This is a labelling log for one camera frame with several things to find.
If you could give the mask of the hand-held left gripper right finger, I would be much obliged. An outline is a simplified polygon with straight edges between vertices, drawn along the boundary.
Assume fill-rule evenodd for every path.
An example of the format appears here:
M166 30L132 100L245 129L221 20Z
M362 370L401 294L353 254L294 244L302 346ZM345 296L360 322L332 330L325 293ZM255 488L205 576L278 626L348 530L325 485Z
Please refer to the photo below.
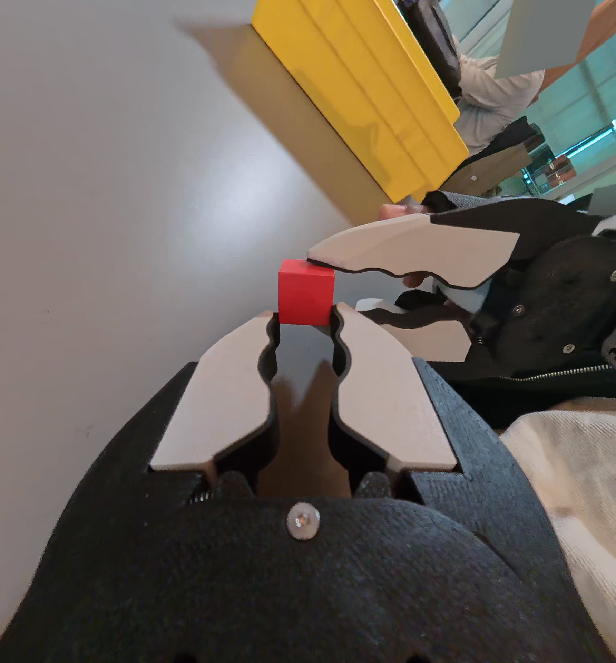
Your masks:
M442 422L410 352L344 303L332 310L330 451L350 483L377 471L392 481L404 471L457 468Z

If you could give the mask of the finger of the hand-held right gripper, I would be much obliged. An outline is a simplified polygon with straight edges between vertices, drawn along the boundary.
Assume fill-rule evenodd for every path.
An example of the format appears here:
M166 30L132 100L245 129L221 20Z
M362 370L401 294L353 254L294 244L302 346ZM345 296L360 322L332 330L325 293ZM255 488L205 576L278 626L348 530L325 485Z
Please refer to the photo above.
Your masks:
M426 361L462 362L471 348L468 320L457 308L362 306L362 314L394 336L413 357Z
M510 260L519 237L412 214L341 231L311 247L306 257L345 272L377 270L394 277L422 272L448 286L476 288Z

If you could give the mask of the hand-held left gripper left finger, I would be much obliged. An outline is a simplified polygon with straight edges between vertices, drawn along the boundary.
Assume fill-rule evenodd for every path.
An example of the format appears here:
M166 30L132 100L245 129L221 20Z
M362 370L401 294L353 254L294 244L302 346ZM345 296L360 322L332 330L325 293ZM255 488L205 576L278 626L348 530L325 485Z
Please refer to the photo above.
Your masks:
M211 485L227 471L257 485L279 449L271 381L279 345L276 313L264 311L199 359L150 461L154 471L200 471Z

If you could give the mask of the red wooden cube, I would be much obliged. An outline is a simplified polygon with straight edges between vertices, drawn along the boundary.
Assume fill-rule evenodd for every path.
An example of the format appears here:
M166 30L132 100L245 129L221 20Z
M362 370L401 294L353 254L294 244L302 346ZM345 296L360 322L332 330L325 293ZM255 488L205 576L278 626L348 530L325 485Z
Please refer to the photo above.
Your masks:
M334 287L333 269L305 260L284 260L278 273L280 324L329 326Z

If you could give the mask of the grey desk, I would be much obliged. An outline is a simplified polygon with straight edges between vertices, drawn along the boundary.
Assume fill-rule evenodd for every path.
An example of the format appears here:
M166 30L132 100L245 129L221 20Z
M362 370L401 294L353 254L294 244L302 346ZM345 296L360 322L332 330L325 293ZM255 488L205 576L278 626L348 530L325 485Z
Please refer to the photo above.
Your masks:
M254 1L0 1L0 634L104 446L387 197Z

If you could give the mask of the person's right hand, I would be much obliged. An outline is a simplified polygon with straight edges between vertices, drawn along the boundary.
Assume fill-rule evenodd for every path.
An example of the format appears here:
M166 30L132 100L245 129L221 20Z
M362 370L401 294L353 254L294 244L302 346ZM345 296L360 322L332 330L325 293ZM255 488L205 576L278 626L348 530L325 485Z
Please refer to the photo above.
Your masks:
M406 215L415 213L432 215L434 211L427 205L382 205L379 210L378 221L390 220L400 218ZM403 285L407 288L419 288L421 284L428 278L427 272L414 272L408 276L403 277Z

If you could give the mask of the cardboard box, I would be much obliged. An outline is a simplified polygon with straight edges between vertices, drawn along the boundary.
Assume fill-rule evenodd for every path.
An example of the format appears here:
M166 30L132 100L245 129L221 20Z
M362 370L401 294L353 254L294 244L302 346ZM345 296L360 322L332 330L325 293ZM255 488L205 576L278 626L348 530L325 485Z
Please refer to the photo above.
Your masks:
M520 143L469 163L453 173L439 189L444 192L482 196L523 170L531 161L526 146Z

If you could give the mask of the yellow plastic bin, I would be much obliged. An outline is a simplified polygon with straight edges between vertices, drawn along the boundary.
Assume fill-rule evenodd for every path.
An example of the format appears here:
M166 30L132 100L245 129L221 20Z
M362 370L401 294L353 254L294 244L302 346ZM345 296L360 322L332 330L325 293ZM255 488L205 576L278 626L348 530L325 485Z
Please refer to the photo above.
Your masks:
M459 109L393 1L258 1L252 27L396 203L467 157Z

